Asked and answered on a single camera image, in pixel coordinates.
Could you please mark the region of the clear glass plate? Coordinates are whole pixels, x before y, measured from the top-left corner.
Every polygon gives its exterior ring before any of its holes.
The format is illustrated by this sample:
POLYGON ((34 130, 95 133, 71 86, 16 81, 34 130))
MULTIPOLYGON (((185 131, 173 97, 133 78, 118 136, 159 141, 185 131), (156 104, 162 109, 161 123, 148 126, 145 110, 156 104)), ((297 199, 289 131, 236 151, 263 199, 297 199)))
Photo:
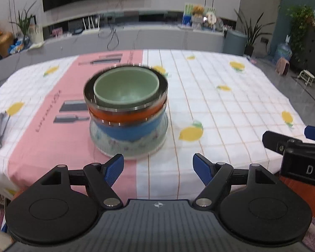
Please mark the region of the clear glass plate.
POLYGON ((168 123, 168 116, 164 113, 161 122, 148 135, 129 142, 111 138, 91 121, 90 137, 95 147, 106 156, 122 154, 125 159, 140 159, 162 148, 167 137, 168 123))

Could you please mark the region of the blue steel bowl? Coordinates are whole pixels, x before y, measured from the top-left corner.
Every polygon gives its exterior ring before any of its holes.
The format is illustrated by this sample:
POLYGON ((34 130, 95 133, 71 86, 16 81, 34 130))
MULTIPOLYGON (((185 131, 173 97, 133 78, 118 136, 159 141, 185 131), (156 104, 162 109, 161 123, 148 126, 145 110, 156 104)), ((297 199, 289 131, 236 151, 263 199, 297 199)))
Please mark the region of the blue steel bowl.
POLYGON ((165 110, 158 112, 157 116, 147 121, 135 123, 134 125, 111 126, 97 123, 94 119, 90 121, 90 124, 96 126, 97 130, 108 135, 110 138, 133 142, 151 134, 159 126, 164 116, 165 110))

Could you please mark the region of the orange steel bowl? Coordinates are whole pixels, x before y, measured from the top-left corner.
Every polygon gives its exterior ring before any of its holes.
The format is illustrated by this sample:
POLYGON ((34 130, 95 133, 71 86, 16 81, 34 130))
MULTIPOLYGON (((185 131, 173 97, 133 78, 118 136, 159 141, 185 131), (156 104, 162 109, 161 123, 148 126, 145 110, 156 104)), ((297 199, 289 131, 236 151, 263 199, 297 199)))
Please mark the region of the orange steel bowl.
POLYGON ((135 64, 123 64, 106 68, 105 70, 96 73, 91 79, 89 79, 83 88, 83 95, 89 113, 102 122, 119 125, 128 125, 133 122, 141 122, 158 114, 158 112, 162 110, 162 108, 165 106, 165 103, 167 101, 167 94, 168 81, 163 74, 150 67, 135 64), (115 70, 126 71, 129 68, 135 67, 139 68, 140 70, 147 70, 158 78, 159 88, 157 92, 154 93, 152 97, 149 97, 148 101, 141 101, 139 104, 130 104, 122 108, 117 108, 115 106, 108 107, 104 103, 99 104, 97 96, 95 95, 93 90, 95 81, 97 81, 99 77, 107 74, 108 72, 112 72, 115 70))

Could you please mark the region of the green ceramic bowl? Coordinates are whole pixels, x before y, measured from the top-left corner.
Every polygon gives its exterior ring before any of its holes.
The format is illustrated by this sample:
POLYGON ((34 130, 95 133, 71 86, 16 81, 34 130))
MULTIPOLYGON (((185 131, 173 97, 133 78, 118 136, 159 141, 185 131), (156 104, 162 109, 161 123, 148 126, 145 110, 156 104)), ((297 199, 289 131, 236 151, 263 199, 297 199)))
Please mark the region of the green ceramic bowl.
POLYGON ((108 108, 143 103, 160 85, 157 74, 143 67, 116 67, 101 74, 93 85, 96 102, 108 108))

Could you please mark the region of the white step stool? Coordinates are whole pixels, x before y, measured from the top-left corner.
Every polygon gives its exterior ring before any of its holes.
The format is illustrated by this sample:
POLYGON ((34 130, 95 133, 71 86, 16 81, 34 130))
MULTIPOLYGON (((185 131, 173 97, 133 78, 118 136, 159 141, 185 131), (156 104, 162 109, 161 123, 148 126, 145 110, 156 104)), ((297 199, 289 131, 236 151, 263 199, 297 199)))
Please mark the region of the white step stool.
POLYGON ((297 79, 301 79, 305 82, 305 86, 312 86, 315 76, 308 70, 302 70, 297 76, 297 79))

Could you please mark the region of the pink heater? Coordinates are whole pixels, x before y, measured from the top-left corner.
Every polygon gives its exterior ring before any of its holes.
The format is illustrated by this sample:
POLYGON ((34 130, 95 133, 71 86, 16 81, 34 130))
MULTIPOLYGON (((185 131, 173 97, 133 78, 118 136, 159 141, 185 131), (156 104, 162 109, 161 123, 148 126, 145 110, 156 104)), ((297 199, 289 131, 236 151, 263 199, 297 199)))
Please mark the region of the pink heater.
POLYGON ((281 76, 286 76, 287 72, 289 71, 290 63, 284 57, 278 59, 275 71, 276 73, 280 74, 281 76))

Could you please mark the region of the water bottle jug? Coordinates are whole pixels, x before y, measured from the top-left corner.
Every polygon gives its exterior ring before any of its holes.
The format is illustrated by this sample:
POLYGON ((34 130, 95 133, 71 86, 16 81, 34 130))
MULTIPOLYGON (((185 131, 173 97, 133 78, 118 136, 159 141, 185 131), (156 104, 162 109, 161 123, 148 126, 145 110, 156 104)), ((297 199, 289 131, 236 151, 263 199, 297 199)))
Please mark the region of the water bottle jug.
POLYGON ((275 51, 274 58, 273 58, 274 64, 277 64, 277 62, 280 58, 284 58, 288 62, 290 61, 293 53, 292 53, 292 50, 290 48, 289 42, 290 42, 290 36, 286 35, 285 41, 283 43, 278 44, 277 49, 275 51))

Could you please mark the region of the green leafy plant shelf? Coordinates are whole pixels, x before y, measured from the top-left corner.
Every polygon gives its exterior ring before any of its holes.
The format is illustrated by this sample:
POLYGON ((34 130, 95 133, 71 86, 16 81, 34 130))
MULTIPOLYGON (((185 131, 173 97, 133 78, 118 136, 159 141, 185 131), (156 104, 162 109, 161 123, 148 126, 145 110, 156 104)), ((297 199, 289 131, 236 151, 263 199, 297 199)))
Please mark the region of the green leafy plant shelf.
POLYGON ((290 46, 294 59, 298 62, 304 51, 305 38, 315 17, 312 7, 292 6, 287 9, 287 16, 290 18, 290 46))

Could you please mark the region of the potted plant by bin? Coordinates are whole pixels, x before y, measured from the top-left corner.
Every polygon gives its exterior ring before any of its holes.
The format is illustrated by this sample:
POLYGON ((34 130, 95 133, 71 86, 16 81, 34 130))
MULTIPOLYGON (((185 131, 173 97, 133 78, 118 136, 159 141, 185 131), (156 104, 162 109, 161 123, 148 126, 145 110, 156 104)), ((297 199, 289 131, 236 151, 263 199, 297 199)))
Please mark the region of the potted plant by bin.
POLYGON ((234 12, 237 15, 237 19, 241 22, 243 32, 247 36, 244 54, 248 57, 252 57, 252 54, 254 51, 255 41, 258 39, 258 37, 260 37, 262 35, 271 35, 272 34, 272 33, 263 33, 262 29, 264 27, 274 25, 275 22, 269 22, 269 23, 261 24, 260 21, 264 15, 264 12, 258 17, 258 19, 256 20, 255 23, 252 23, 251 18, 249 19, 249 21, 247 21, 242 10, 237 12, 236 9, 234 9, 234 12))

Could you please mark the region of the grey trash bin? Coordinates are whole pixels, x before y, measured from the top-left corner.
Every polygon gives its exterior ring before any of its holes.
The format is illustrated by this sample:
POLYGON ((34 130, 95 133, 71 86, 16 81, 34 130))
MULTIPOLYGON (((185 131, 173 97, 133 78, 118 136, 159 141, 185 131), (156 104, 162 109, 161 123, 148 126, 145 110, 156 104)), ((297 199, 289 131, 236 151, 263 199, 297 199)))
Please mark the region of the grey trash bin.
POLYGON ((243 56, 247 40, 248 37, 246 34, 236 30, 228 30, 222 52, 224 54, 243 56))

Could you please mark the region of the white wifi router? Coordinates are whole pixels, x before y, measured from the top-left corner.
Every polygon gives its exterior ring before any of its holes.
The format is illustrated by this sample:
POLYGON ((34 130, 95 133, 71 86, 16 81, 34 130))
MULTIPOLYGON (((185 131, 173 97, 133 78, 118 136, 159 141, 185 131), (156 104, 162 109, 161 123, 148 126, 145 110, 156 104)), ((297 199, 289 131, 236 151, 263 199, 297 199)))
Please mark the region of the white wifi router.
POLYGON ((82 18, 82 23, 83 23, 82 33, 91 34, 91 33, 99 32, 100 21, 101 21, 100 15, 91 15, 91 16, 82 18))

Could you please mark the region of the teddy bear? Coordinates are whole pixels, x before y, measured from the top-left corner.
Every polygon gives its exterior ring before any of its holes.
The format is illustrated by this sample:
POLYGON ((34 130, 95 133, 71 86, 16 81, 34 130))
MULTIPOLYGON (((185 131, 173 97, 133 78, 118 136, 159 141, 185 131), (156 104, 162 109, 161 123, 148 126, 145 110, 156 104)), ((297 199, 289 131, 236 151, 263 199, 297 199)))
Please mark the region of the teddy bear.
POLYGON ((192 8, 192 22, 202 22, 204 14, 204 6, 194 5, 192 8))

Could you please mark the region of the brown vase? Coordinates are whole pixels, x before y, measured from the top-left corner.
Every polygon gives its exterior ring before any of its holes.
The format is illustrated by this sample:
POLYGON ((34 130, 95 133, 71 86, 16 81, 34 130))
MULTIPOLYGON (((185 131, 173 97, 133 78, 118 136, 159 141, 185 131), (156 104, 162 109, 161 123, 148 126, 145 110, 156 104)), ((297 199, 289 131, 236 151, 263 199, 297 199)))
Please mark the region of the brown vase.
POLYGON ((0 56, 6 58, 9 55, 9 47, 13 44, 13 34, 6 32, 0 35, 0 56))

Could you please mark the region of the potted plant left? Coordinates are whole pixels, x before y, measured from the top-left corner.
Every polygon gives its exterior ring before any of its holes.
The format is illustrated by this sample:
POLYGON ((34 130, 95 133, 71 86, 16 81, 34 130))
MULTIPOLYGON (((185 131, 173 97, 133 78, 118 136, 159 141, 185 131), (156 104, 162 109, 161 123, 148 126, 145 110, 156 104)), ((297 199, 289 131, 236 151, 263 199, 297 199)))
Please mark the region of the potted plant left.
POLYGON ((30 5, 30 7, 23 8, 22 11, 18 11, 17 19, 15 22, 11 22, 11 24, 15 24, 18 26, 22 33, 22 43, 24 45, 24 48, 27 49, 31 45, 31 39, 29 36, 29 28, 30 24, 32 22, 32 19, 34 19, 35 15, 30 13, 30 10, 32 7, 36 4, 36 1, 30 5))

